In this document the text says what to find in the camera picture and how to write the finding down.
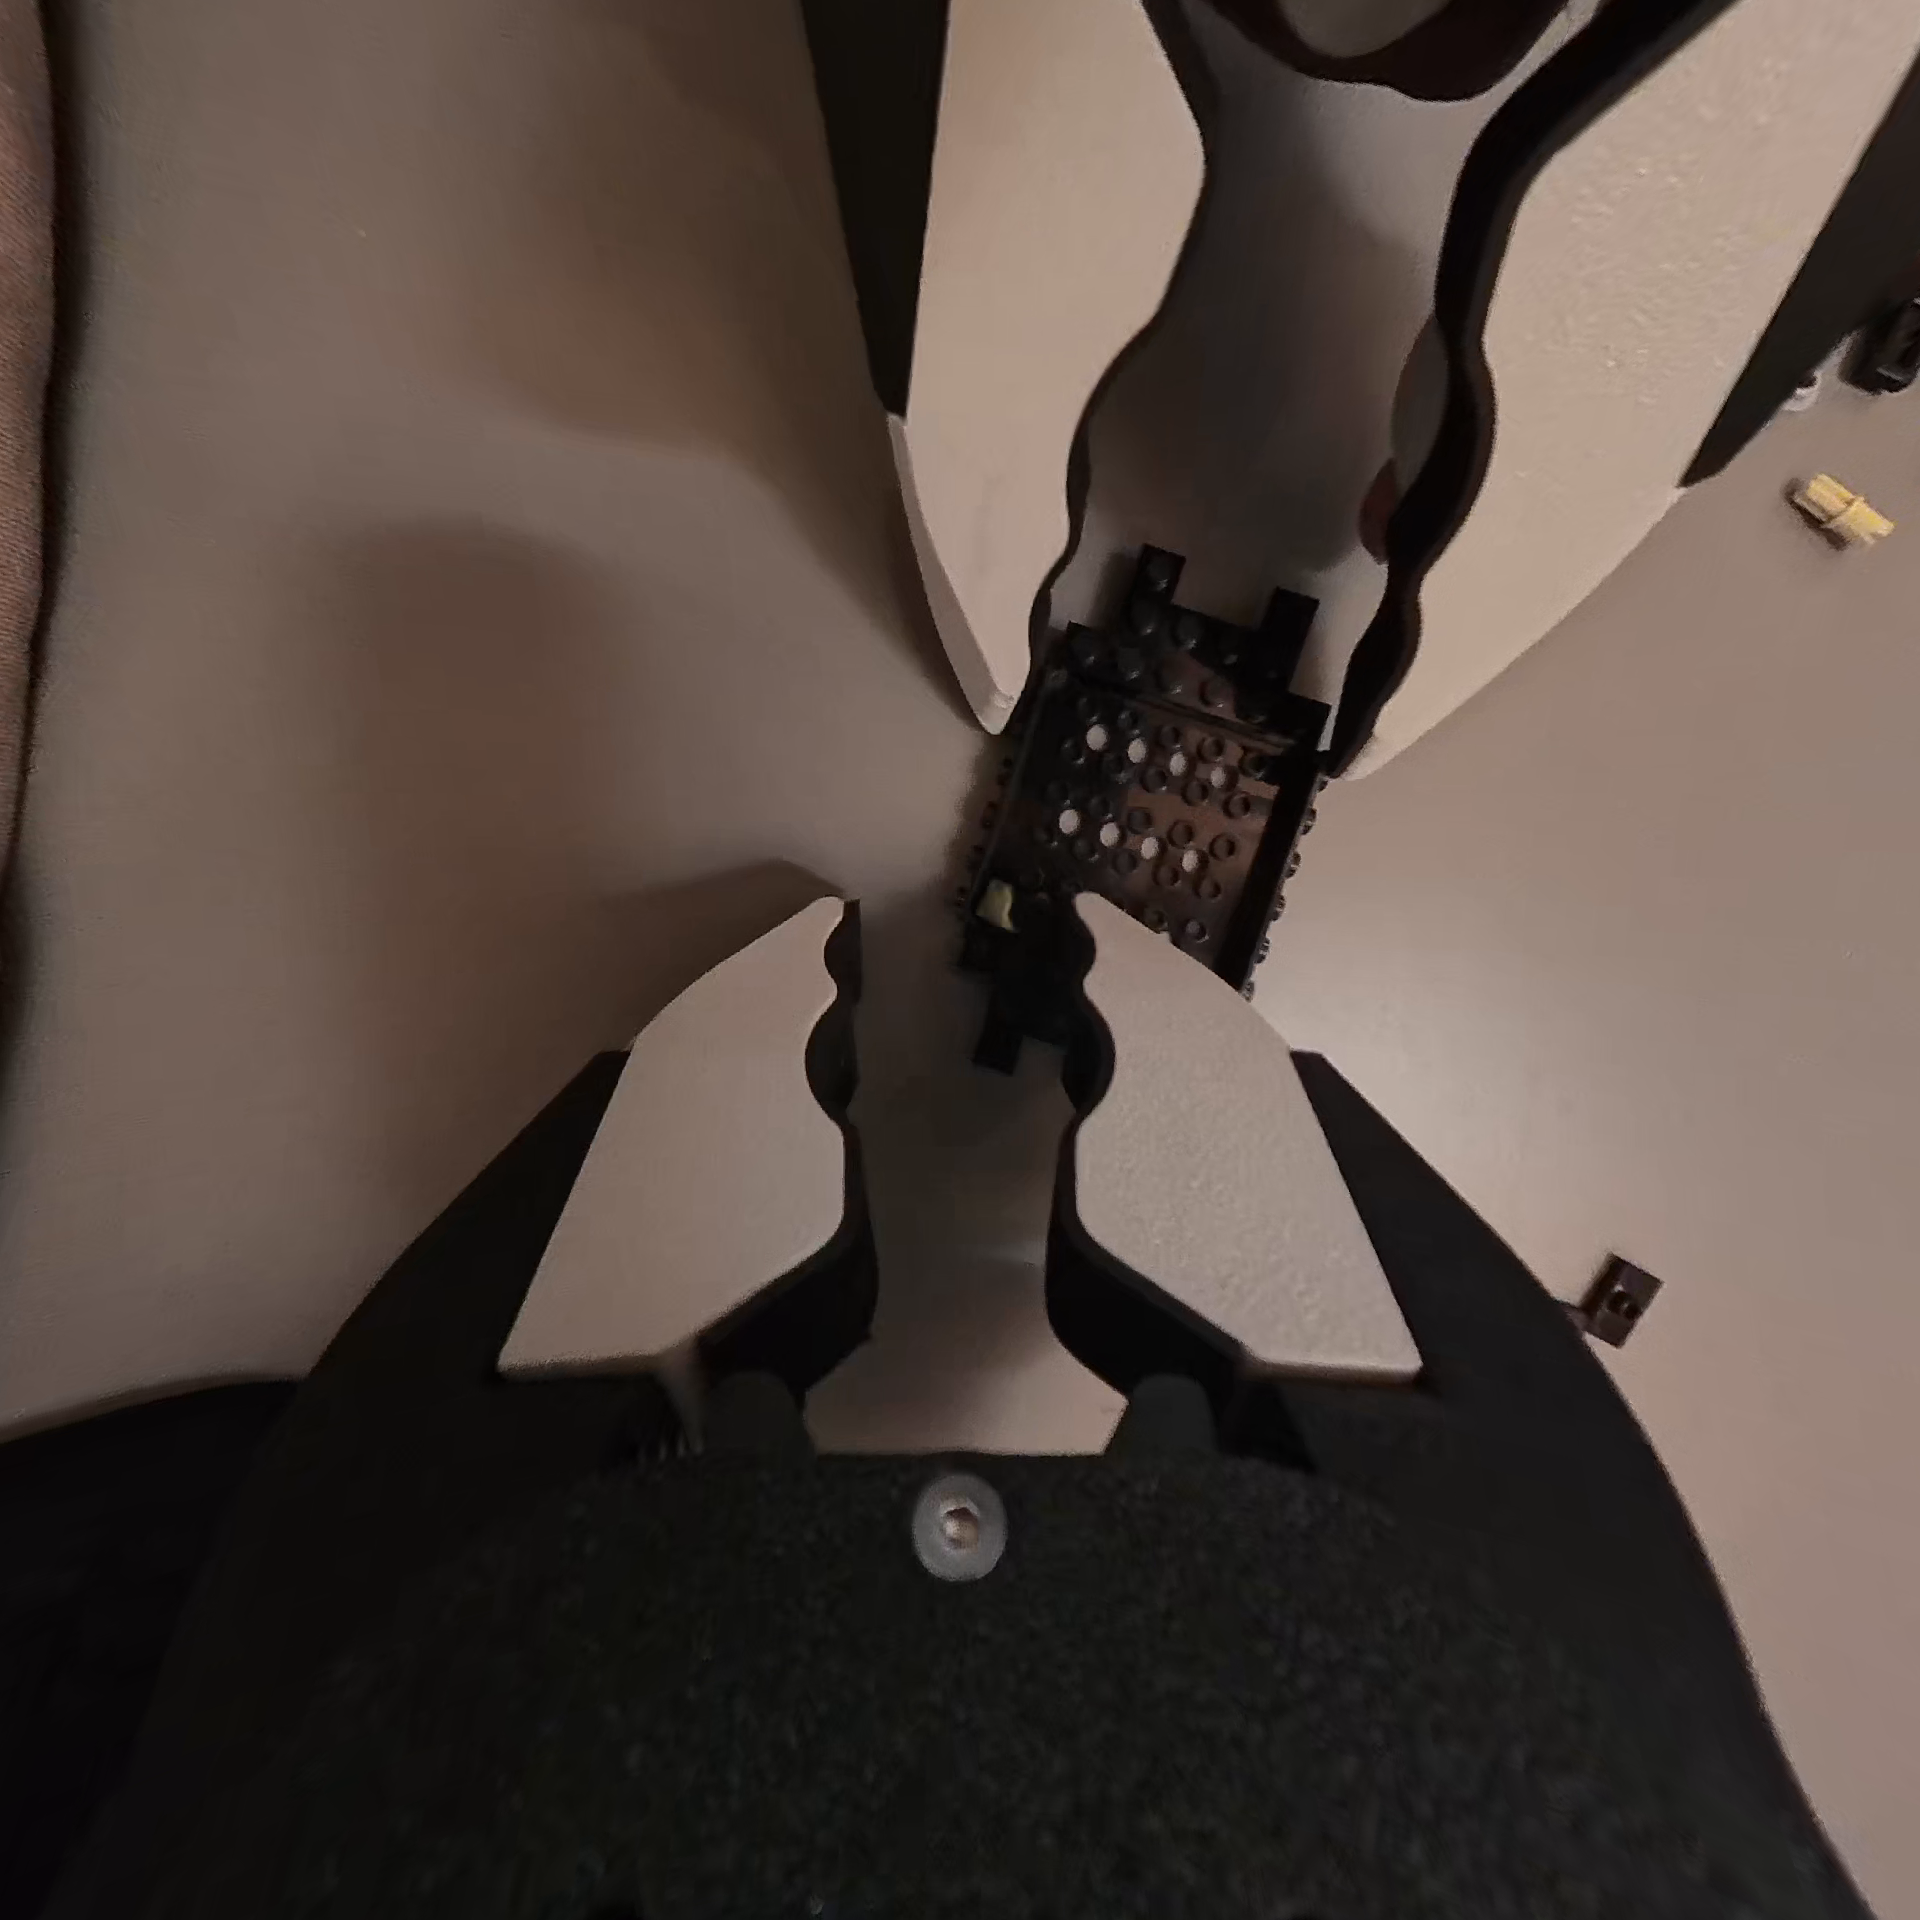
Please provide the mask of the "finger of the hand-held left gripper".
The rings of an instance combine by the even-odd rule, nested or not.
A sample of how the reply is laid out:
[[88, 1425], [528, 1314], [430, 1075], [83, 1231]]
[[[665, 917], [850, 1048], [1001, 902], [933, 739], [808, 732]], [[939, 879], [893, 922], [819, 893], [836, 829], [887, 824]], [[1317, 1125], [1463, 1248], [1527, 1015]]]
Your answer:
[[1545, 638], [1681, 471], [1916, 67], [1920, 4], [1747, 0], [1527, 190], [1487, 355], [1481, 490], [1408, 490], [1348, 659], [1331, 771], [1362, 780]]
[[887, 422], [949, 667], [1001, 732], [1073, 551], [1073, 441], [1166, 314], [1210, 159], [1141, 0], [965, 0], [933, 47], [921, 314]]

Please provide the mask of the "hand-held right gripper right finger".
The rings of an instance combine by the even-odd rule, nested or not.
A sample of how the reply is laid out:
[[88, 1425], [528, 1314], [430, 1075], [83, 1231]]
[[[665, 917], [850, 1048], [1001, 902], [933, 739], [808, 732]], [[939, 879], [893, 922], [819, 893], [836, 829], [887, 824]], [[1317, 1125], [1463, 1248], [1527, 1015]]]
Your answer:
[[1236, 986], [1084, 893], [1065, 922], [1068, 1127], [1049, 1326], [1132, 1395], [1189, 1381], [1225, 1431], [1265, 1389], [1419, 1387], [1423, 1360], [1294, 1048]]

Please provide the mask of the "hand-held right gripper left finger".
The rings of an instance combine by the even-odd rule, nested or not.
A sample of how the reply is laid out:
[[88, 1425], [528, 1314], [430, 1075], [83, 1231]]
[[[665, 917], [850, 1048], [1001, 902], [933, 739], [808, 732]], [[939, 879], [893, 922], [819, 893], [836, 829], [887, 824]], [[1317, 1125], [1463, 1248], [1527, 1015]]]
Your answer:
[[695, 1431], [736, 1381], [808, 1407], [877, 1307], [855, 1001], [863, 907], [819, 896], [636, 1033], [503, 1381], [649, 1377]]

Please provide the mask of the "black brick chassis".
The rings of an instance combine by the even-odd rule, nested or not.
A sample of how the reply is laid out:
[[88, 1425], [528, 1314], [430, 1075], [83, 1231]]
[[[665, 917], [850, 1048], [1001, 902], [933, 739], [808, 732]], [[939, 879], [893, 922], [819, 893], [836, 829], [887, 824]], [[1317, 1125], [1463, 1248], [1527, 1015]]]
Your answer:
[[985, 986], [975, 1062], [1068, 1048], [1073, 896], [1102, 896], [1255, 995], [1323, 790], [1331, 707], [1295, 688], [1317, 599], [1258, 624], [1180, 599], [1188, 556], [1137, 551], [1116, 611], [1049, 638], [989, 759], [959, 866], [959, 968]]

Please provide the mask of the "person's left hand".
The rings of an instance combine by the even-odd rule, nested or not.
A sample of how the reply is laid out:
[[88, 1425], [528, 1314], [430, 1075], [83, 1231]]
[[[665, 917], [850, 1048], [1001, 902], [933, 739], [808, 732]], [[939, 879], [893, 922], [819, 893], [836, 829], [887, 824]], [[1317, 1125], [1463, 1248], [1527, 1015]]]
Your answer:
[[1386, 566], [1386, 529], [1419, 479], [1444, 416], [1446, 416], [1446, 346], [1436, 335], [1436, 316], [1415, 335], [1399, 393], [1394, 393], [1394, 422], [1386, 422], [1386, 461], [1373, 470], [1362, 503], [1360, 503], [1360, 544]]

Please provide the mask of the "flat black plate brick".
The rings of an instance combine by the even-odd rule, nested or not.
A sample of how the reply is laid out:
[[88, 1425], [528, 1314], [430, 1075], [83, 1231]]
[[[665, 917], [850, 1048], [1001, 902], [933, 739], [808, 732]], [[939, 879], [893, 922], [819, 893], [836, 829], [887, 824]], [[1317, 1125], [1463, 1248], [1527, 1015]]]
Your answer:
[[1646, 1261], [1606, 1252], [1567, 1314], [1592, 1340], [1626, 1345], [1642, 1332], [1658, 1291], [1664, 1278]]

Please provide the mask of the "black cloth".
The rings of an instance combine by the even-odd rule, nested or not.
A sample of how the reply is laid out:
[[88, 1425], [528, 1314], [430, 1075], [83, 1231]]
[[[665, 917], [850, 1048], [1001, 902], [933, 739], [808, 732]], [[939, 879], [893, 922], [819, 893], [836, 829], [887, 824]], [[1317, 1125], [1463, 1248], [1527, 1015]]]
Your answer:
[[292, 1381], [0, 1447], [0, 1912], [34, 1920], [119, 1793], [155, 1670]]

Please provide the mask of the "beige hoodie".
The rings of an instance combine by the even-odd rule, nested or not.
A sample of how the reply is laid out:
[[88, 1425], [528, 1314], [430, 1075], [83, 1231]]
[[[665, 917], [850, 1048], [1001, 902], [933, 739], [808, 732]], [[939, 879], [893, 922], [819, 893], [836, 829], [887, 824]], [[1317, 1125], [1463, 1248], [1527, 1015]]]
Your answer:
[[0, 4], [0, 860], [16, 838], [44, 599], [44, 406], [57, 359], [57, 102], [44, 18]]

